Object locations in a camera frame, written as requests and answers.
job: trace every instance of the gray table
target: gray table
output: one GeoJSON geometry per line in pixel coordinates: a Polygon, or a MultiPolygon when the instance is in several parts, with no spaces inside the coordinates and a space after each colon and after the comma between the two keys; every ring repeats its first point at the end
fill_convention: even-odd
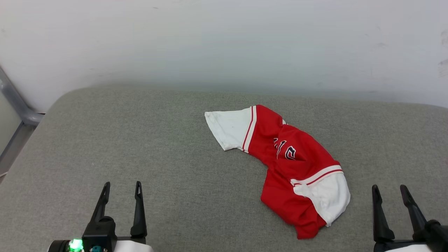
{"type": "Polygon", "coordinates": [[[129,234],[140,180],[148,243],[176,251],[371,251],[371,186],[397,238],[412,227],[406,184],[428,219],[448,223],[448,109],[417,104],[234,93],[90,88],[60,98],[0,185],[2,251],[44,251],[80,237],[106,181],[106,214],[129,234]],[[338,160],[352,195],[314,239],[297,240],[260,201],[266,167],[222,151],[205,111],[263,104],[308,132],[338,160]]]}

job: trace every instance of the short sleeve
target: short sleeve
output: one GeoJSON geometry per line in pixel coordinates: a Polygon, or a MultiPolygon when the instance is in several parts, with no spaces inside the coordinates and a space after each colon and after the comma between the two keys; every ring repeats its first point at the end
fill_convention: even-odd
{"type": "Polygon", "coordinates": [[[253,107],[237,111],[205,112],[205,119],[223,150],[243,150],[253,120],[253,107]]]}

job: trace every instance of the metal pipe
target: metal pipe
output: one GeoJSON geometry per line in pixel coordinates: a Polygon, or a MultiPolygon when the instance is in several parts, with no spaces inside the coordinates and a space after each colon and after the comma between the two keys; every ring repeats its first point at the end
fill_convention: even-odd
{"type": "Polygon", "coordinates": [[[25,124],[38,125],[43,118],[43,115],[31,110],[23,101],[16,88],[13,86],[9,78],[6,76],[2,68],[0,68],[0,90],[6,97],[8,102],[14,108],[16,113],[20,116],[25,124]]]}

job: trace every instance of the red jersey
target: red jersey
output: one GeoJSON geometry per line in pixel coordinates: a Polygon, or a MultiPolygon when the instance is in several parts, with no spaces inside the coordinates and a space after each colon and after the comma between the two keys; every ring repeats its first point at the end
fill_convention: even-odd
{"type": "Polygon", "coordinates": [[[345,211],[350,193],[341,166],[309,134],[262,105],[205,117],[224,150],[238,148],[268,166],[261,201],[296,227],[298,239],[316,236],[345,211]]]}

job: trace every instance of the jersey lettering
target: jersey lettering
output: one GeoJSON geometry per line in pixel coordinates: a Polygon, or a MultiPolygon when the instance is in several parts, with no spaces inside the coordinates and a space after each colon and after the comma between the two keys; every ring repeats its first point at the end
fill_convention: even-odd
{"type": "Polygon", "coordinates": [[[276,150],[277,150],[278,146],[279,146],[278,144],[274,144],[274,147],[276,148],[276,150]]]}
{"type": "Polygon", "coordinates": [[[296,160],[296,149],[294,147],[289,146],[286,152],[284,153],[286,159],[296,160]]]}
{"type": "Polygon", "coordinates": [[[279,159],[279,153],[281,151],[281,148],[283,147],[283,145],[286,143],[286,140],[283,140],[280,142],[279,148],[277,149],[277,159],[279,159]]]}

